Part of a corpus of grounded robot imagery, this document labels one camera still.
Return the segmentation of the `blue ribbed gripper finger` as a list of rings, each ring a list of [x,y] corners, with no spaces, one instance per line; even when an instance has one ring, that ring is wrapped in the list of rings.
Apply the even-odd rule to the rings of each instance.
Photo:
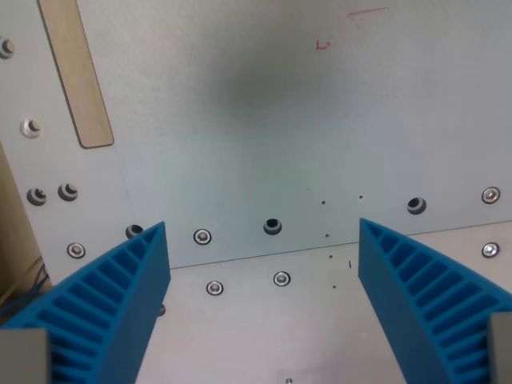
[[[487,325],[511,294],[376,222],[359,222],[358,277],[408,383],[488,383]]]
[[[170,280],[160,222],[62,280],[3,329],[48,333],[52,383],[134,383]]]

